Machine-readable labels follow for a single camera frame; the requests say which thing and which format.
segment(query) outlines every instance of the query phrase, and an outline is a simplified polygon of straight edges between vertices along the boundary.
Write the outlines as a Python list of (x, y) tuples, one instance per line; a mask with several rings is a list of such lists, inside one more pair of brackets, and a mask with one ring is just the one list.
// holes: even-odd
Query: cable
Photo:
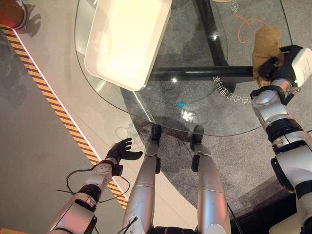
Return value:
[[(70, 193), (70, 194), (74, 195), (75, 193), (74, 193), (73, 190), (70, 188), (69, 183), (68, 183), (68, 180), (69, 180), (70, 176), (73, 175), (73, 174), (75, 174), (75, 173), (78, 173), (78, 172), (89, 172), (89, 171), (92, 171), (96, 166), (97, 166), (97, 164), (94, 165), (94, 166), (93, 166), (92, 168), (90, 168), (90, 169), (75, 170), (75, 171), (71, 172), (70, 174), (68, 174), (68, 176), (66, 177), (66, 180), (65, 180), (66, 187), (67, 187), (68, 191), (59, 190), (59, 189), (53, 189), (53, 191), (59, 191), (59, 192), (64, 192), (64, 193)], [(121, 178), (122, 178), (123, 180), (125, 180), (125, 181), (128, 183), (128, 188), (127, 188), (127, 190), (126, 190), (125, 192), (123, 192), (122, 194), (120, 194), (120, 195), (118, 195), (118, 196), (115, 196), (115, 197), (113, 197), (113, 198), (110, 198), (110, 199), (107, 199), (107, 200), (104, 200), (104, 201), (99, 201), (99, 203), (104, 203), (104, 202), (107, 202), (107, 201), (116, 199), (116, 198), (118, 198), (118, 197), (121, 197), (121, 196), (125, 195), (125, 194), (129, 191), (129, 189), (130, 189), (130, 182), (129, 182), (126, 178), (124, 178), (124, 177), (122, 177), (122, 176), (121, 176)]]
[(97, 234), (99, 234), (98, 229), (96, 226), (94, 226), (94, 230), (96, 231)]
[(89, 172), (89, 171), (92, 171), (96, 166), (97, 166), (97, 164), (94, 165), (94, 166), (93, 166), (92, 168), (90, 168), (90, 169), (75, 170), (75, 171), (73, 171), (73, 172), (71, 172), (71, 173), (69, 173), (69, 174), (67, 175), (66, 180), (65, 180), (65, 183), (66, 183), (66, 187), (67, 187), (68, 191), (69, 191), (72, 195), (74, 195), (75, 193), (74, 193), (74, 192), (71, 190), (71, 188), (69, 187), (69, 183), (68, 183), (69, 177), (70, 177), (72, 174), (75, 174), (75, 173), (77, 173), (77, 172)]
[(235, 224), (236, 224), (236, 226), (237, 226), (238, 232), (239, 232), (240, 234), (243, 234), (243, 231), (242, 231), (242, 229), (240, 228), (240, 225), (239, 225), (239, 223), (238, 223), (238, 221), (237, 221), (237, 219), (236, 219), (236, 216), (234, 215), (234, 212), (232, 211), (232, 209), (231, 209), (231, 207), (230, 207), (229, 204), (228, 204), (228, 208), (229, 208), (231, 214), (233, 215), (234, 222), (235, 222)]
[(125, 194), (129, 191), (129, 189), (130, 189), (130, 182), (129, 182), (126, 178), (124, 178), (124, 177), (122, 177), (122, 176), (121, 176), (121, 178), (124, 179), (124, 180), (128, 183), (128, 188), (127, 188), (127, 190), (126, 190), (124, 193), (122, 193), (122, 194), (120, 194), (120, 195), (118, 195), (118, 196), (115, 196), (115, 197), (113, 197), (113, 198), (107, 199), (107, 200), (105, 200), (105, 201), (99, 201), (99, 203), (103, 203), (103, 202), (106, 202), (106, 201), (110, 201), (110, 200), (116, 199), (117, 197), (120, 197), (120, 196), (125, 195)]
[(284, 5), (282, 3), (282, 0), (280, 0), (280, 3), (281, 3), (281, 6), (282, 6), (282, 10), (283, 10), (284, 16), (285, 16), (285, 21), (286, 21), (286, 25), (287, 25), (288, 32), (289, 32), (289, 37), (291, 39), (291, 44), (293, 45), (293, 39), (292, 39), (291, 33), (289, 31), (290, 29), (289, 29), (289, 25), (288, 25), (288, 21), (287, 21), (287, 18), (286, 18), (286, 13), (285, 13), (285, 10), (284, 10)]
[(130, 228), (130, 226), (137, 221), (137, 217), (135, 217), (126, 227), (124, 227), (123, 229), (121, 229), (117, 234), (121, 233), (123, 230), (125, 230), (122, 234), (125, 234), (128, 229)]

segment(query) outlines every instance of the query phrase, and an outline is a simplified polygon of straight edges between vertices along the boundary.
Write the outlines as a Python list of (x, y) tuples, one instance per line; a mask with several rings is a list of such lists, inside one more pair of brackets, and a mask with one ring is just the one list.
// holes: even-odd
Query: glass table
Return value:
[(79, 0), (75, 46), (83, 74), (105, 101), (152, 123), (205, 135), (231, 136), (260, 126), (249, 94), (257, 89), (252, 53), (261, 26), (292, 43), (280, 0), (173, 0), (146, 87), (131, 92), (89, 74), (84, 55), (97, 0)]

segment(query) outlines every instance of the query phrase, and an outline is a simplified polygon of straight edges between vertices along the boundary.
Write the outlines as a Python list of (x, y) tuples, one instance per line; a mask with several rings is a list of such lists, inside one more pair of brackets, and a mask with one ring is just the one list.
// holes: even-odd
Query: black cable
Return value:
[(94, 230), (96, 231), (97, 234), (99, 234), (98, 229), (96, 228), (96, 226), (94, 226)]
[(234, 215), (234, 212), (232, 211), (232, 209), (231, 209), (231, 207), (230, 207), (229, 204), (228, 204), (228, 208), (229, 208), (231, 214), (233, 215), (234, 222), (235, 222), (235, 224), (236, 224), (236, 226), (237, 226), (238, 232), (239, 232), (240, 234), (243, 234), (243, 231), (242, 231), (242, 229), (240, 228), (240, 225), (239, 225), (239, 223), (238, 223), (238, 221), (237, 221), (237, 219), (236, 219), (236, 216)]
[(286, 25), (287, 25), (287, 28), (288, 28), (289, 37), (291, 39), (291, 44), (293, 45), (293, 39), (292, 39), (292, 36), (291, 36), (291, 32), (290, 32), (290, 28), (289, 28), (288, 21), (287, 21), (287, 18), (286, 18), (286, 13), (285, 13), (285, 10), (284, 10), (284, 6), (283, 6), (283, 3), (282, 3), (282, 0), (280, 0), (280, 3), (282, 5), (282, 10), (283, 10), (285, 21), (286, 21)]
[(124, 227), (123, 229), (121, 229), (117, 234), (121, 233), (123, 230), (125, 230), (122, 234), (125, 234), (128, 229), (130, 228), (130, 226), (137, 221), (137, 217), (135, 217), (126, 227)]
[(75, 170), (75, 171), (73, 171), (73, 172), (71, 172), (71, 173), (69, 173), (68, 175), (67, 175), (67, 177), (66, 177), (66, 180), (65, 180), (65, 184), (66, 184), (66, 187), (67, 187), (67, 189), (68, 189), (68, 191), (72, 194), (72, 195), (74, 195), (75, 193), (71, 190), (71, 188), (69, 187), (69, 184), (68, 184), (68, 179), (69, 179), (69, 177), (72, 175), (72, 174), (75, 174), (75, 173), (77, 173), (77, 172), (89, 172), (89, 171), (92, 171), (95, 167), (96, 167), (96, 165), (94, 165), (92, 168), (90, 168), (90, 169), (80, 169), (80, 170)]
[(128, 188), (127, 188), (127, 190), (126, 190), (124, 193), (122, 193), (122, 194), (120, 194), (120, 195), (118, 195), (118, 196), (115, 196), (115, 197), (113, 197), (113, 198), (107, 199), (107, 200), (105, 200), (105, 201), (99, 201), (99, 203), (103, 203), (103, 202), (106, 202), (106, 201), (110, 201), (110, 200), (116, 199), (117, 197), (120, 197), (120, 196), (125, 195), (125, 194), (129, 191), (129, 189), (130, 189), (130, 182), (129, 182), (126, 178), (124, 178), (124, 177), (122, 177), (122, 176), (121, 176), (121, 178), (124, 179), (124, 180), (128, 183)]

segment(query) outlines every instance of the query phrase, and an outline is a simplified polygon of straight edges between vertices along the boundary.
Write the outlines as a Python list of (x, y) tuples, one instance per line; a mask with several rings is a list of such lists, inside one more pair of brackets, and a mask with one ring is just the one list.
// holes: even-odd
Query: robotic hand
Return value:
[(94, 211), (112, 176), (122, 174), (120, 160), (139, 159), (143, 152), (131, 152), (131, 138), (116, 143), (105, 160), (95, 165), (86, 183), (72, 196), (54, 218), (51, 234), (90, 234), (97, 223)]
[(252, 107), (268, 134), (276, 157), (271, 160), (279, 182), (296, 192), (301, 233), (312, 233), (312, 137), (287, 110), (286, 105), (312, 75), (312, 51), (293, 45), (281, 48), (284, 64), (277, 67), (274, 58), (260, 69), (271, 81), (251, 93)]

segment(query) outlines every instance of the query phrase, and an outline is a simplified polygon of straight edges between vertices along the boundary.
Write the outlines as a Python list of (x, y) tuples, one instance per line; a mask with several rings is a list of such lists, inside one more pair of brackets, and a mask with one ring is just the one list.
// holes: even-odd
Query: white box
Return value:
[(93, 76), (130, 91), (145, 87), (172, 0), (99, 0), (84, 64)]

